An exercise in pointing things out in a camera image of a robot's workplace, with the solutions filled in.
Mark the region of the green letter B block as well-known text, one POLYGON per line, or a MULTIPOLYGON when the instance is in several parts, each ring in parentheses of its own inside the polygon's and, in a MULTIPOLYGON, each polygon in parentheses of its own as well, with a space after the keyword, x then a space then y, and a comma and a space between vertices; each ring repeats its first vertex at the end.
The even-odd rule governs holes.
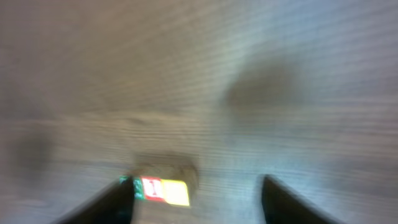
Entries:
POLYGON ((119 177, 120 184, 125 184, 127 182, 130 182, 131 185, 133 186, 134 198, 137 200, 144 200, 145 196, 144 196, 143 185, 142 185, 141 179, 138 177, 127 176, 127 175, 122 175, 119 177))

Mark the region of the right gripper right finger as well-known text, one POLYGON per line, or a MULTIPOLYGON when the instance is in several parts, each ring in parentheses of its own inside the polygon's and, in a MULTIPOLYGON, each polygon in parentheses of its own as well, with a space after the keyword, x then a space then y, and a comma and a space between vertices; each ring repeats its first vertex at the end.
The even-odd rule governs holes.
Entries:
POLYGON ((271 175, 263 178, 261 205, 266 224, 340 223, 311 207, 271 175))

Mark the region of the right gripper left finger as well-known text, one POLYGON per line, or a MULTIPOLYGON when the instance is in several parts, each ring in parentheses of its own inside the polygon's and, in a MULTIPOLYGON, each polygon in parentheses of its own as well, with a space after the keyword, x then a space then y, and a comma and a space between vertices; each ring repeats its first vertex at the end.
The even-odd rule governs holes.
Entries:
POLYGON ((134 193, 133 177, 122 176, 55 223, 130 224, 134 215, 134 193))

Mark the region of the white red letter block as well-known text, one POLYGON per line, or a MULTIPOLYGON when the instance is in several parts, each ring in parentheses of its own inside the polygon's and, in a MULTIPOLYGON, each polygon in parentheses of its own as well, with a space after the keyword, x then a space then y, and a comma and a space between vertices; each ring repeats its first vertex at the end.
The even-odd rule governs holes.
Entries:
POLYGON ((157 177, 141 177, 144 198, 150 201, 165 202, 162 181, 157 177))

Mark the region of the yellow block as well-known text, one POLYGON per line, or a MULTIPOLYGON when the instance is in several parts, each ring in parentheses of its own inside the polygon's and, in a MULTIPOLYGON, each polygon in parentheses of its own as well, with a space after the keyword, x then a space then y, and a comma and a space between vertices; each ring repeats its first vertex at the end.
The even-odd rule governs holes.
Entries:
POLYGON ((188 187, 184 181, 162 179, 164 200, 170 205, 189 207, 188 187))

